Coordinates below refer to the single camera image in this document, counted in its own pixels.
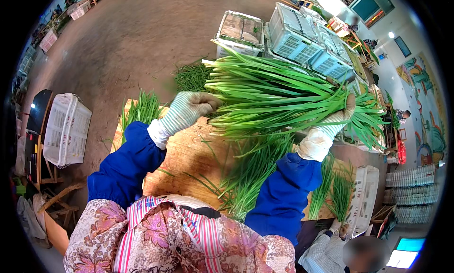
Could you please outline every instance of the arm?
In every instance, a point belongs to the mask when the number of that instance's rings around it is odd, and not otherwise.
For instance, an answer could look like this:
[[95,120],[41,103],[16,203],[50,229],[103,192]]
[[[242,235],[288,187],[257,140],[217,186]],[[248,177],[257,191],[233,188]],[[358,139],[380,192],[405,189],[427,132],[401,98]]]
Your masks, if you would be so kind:
[[307,195],[322,181],[321,162],[288,153],[276,165],[277,170],[261,186],[256,207],[246,215],[244,224],[261,236],[283,236],[296,245]]
[[131,123],[124,131],[126,142],[88,176],[88,202],[107,199],[126,210],[142,195],[145,175],[159,168],[167,152],[156,146],[147,127],[139,121]]
[[[351,118],[355,96],[350,94],[345,110],[323,122],[340,122]],[[260,188],[256,207],[246,215],[245,223],[261,236],[275,234],[297,245],[300,220],[307,207],[307,195],[322,182],[321,162],[333,144],[334,136],[345,124],[314,127],[301,141],[297,154],[289,153],[276,162],[277,170]]]
[[199,117],[215,111],[220,101],[208,93],[177,94],[167,114],[148,126],[131,123],[117,151],[109,154],[87,179],[88,201],[107,199],[126,210],[142,195],[142,181],[164,161],[170,136],[193,125]]

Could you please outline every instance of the white plastic crate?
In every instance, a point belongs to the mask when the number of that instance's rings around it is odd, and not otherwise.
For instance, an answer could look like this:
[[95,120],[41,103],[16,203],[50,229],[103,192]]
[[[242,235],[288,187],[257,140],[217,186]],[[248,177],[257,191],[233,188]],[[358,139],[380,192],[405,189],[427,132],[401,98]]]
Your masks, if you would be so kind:
[[392,188],[384,191],[383,203],[396,205],[423,205],[438,199],[438,184],[409,188]]
[[57,34],[55,34],[54,30],[50,29],[39,43],[39,47],[44,51],[44,53],[46,53],[49,51],[54,42],[57,41],[57,38]]
[[44,137],[44,157],[60,168],[83,163],[91,114],[77,96],[56,95]]
[[317,26],[317,32],[326,49],[310,60],[315,71],[331,78],[343,80],[345,73],[353,70],[351,60],[345,51],[343,41],[324,26]]
[[369,226],[377,196],[379,176],[378,168],[370,165],[356,169],[353,197],[345,217],[345,223],[349,224],[347,233],[352,238],[365,232]]
[[[243,43],[237,43],[235,41],[223,39],[222,38],[223,35],[221,34],[221,32],[223,30],[224,22],[228,15],[240,16],[240,17],[245,18],[246,20],[249,19],[249,20],[253,20],[257,23],[260,23],[260,28],[258,31],[259,43],[258,44],[250,43],[250,45],[248,45],[247,42],[245,42],[245,41],[243,41]],[[218,42],[222,43],[224,46],[231,48],[241,54],[257,56],[260,52],[263,52],[265,49],[264,39],[263,39],[263,21],[257,17],[246,15],[246,14],[243,14],[240,12],[235,12],[235,11],[231,11],[231,10],[225,11],[223,19],[221,21],[221,25],[219,25],[219,30],[216,33],[214,39],[217,40]],[[221,58],[221,57],[226,57],[226,56],[229,56],[229,54],[226,52],[226,50],[223,47],[218,45],[218,49],[216,50],[216,58]]]
[[433,205],[397,206],[396,216],[400,224],[427,224],[432,215]]
[[[270,28],[268,26],[269,23],[265,23],[264,27],[263,27],[263,32],[264,32],[264,35],[265,35],[265,51],[263,53],[263,57],[265,58],[272,58],[272,59],[275,59],[275,60],[280,60],[280,61],[285,61],[285,62],[288,62],[288,63],[291,63],[291,64],[294,64],[294,65],[297,65],[297,66],[301,66],[302,68],[307,68],[307,66],[305,64],[299,64],[298,62],[296,61],[292,61],[290,59],[286,59],[285,57],[282,57],[280,55],[277,55],[275,54],[272,49],[273,49],[273,46],[272,46],[272,43],[271,43],[271,38],[270,38]],[[307,74],[307,72],[303,69],[299,69],[297,67],[293,67],[295,70],[297,70],[298,72],[301,72],[301,73],[304,73],[304,74]]]
[[276,2],[269,23],[273,52],[305,64],[325,46],[318,41],[311,17],[304,17],[298,10]]
[[429,185],[435,180],[435,164],[424,165],[414,169],[397,170],[386,174],[385,186],[410,187]]
[[73,20],[77,20],[78,18],[85,15],[85,13],[88,12],[88,9],[90,9],[89,1],[85,2],[82,5],[79,5],[72,13],[70,13],[70,16]]

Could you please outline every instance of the concrete floor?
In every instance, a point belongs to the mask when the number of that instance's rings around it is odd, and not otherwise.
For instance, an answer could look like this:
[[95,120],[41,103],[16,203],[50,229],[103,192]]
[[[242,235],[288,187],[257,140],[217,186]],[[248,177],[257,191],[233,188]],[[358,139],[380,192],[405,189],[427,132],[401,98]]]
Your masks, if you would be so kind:
[[[175,65],[189,64],[208,55],[216,57],[210,42],[225,10],[269,20],[276,0],[102,0],[76,21],[70,21],[47,55],[39,53],[24,112],[42,89],[54,94],[75,93],[93,111],[84,162],[62,170],[71,179],[86,179],[109,154],[104,138],[113,138],[124,99],[136,98],[139,88],[153,90],[162,102],[174,97]],[[27,118],[23,118],[25,131]],[[370,164],[385,174],[383,160],[356,148],[336,147],[354,165]],[[72,196],[81,211],[87,189]]]

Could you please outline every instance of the work glove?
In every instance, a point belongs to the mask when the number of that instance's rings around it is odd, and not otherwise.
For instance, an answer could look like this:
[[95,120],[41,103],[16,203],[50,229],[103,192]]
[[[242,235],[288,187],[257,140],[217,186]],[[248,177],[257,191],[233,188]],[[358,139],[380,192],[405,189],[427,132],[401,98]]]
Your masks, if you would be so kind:
[[[341,122],[351,119],[355,112],[355,95],[349,94],[346,108],[330,114],[321,122]],[[305,160],[322,162],[333,145],[334,136],[344,128],[345,124],[315,126],[309,129],[307,136],[298,146],[298,155]]]
[[160,119],[171,136],[196,123],[197,119],[215,111],[221,101],[204,92],[179,92],[170,105],[170,110]]
[[329,228],[329,231],[332,231],[333,233],[336,232],[339,228],[341,227],[341,223],[336,219],[334,219],[333,224]]
[[170,136],[190,127],[199,117],[215,111],[220,104],[221,101],[209,93],[179,92],[167,114],[151,122],[148,133],[156,146],[164,150]]

